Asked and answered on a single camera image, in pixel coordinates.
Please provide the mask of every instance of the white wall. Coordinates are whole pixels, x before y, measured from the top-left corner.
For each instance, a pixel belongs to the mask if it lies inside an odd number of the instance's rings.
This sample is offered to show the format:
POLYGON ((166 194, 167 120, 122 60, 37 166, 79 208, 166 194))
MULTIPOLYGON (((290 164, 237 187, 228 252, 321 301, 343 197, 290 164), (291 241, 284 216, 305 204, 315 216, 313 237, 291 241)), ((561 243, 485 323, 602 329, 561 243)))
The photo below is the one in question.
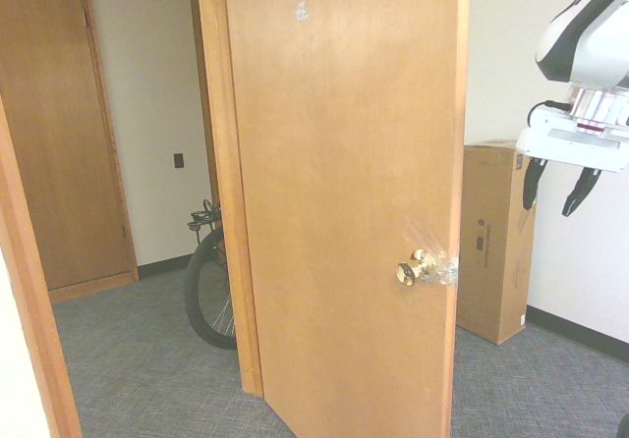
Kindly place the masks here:
POLYGON ((2 252, 0 338, 0 436, 48 438, 48 423, 2 252))
MULTIPOLYGON (((562 100, 534 56, 543 30, 572 0, 471 0, 466 142, 517 138, 531 106, 562 100)), ((550 164, 538 206, 529 304, 629 342, 629 172, 605 173, 569 218, 580 169, 550 164)))
POLYGON ((92 1, 138 264, 191 253, 210 192, 190 0, 92 1))

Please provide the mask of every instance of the door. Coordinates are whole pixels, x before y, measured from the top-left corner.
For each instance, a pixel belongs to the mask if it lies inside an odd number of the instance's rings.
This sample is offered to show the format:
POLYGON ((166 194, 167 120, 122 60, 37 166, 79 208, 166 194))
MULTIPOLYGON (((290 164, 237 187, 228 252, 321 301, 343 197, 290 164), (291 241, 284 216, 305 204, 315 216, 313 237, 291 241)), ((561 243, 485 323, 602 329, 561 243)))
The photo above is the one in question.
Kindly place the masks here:
POLYGON ((135 270, 86 0, 0 0, 0 95, 50 290, 135 270))
POLYGON ((449 436, 468 0, 226 7, 265 399, 300 438, 449 436))

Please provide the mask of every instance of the cable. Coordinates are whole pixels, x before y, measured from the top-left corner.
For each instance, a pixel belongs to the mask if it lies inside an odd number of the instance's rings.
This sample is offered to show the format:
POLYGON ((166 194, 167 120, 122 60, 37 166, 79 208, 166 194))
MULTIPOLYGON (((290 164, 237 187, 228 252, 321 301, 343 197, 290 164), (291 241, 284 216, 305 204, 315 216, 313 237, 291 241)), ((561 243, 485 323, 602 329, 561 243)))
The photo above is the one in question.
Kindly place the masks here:
POLYGON ((540 106, 551 107, 554 109, 559 109, 560 111, 570 112, 572 110, 572 104, 568 104, 567 102, 557 102, 557 101, 544 101, 538 102, 535 106, 531 108, 529 111, 529 115, 527 116, 527 126, 531 126, 531 116, 533 115, 533 111, 535 111, 540 106))

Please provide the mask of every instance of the brass door knob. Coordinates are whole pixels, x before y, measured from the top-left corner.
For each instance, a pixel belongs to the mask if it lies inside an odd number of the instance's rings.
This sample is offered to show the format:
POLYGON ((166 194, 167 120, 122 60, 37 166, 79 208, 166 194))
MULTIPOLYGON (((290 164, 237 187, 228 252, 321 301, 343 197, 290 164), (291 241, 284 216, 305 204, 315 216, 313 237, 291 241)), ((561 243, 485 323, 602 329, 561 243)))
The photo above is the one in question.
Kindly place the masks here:
POLYGON ((416 250, 411 259, 397 265, 395 274, 400 283, 413 286, 418 279, 427 281, 436 274, 436 260, 422 249, 416 250))

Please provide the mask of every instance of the electrical outlet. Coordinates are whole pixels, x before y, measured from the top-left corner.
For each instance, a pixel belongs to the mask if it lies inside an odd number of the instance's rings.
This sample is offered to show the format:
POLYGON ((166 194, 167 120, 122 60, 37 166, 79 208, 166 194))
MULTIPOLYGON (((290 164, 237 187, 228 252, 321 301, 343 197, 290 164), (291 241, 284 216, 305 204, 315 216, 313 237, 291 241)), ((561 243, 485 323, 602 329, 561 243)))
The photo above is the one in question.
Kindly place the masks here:
POLYGON ((183 168, 184 167, 184 154, 183 153, 175 153, 175 168, 183 168))

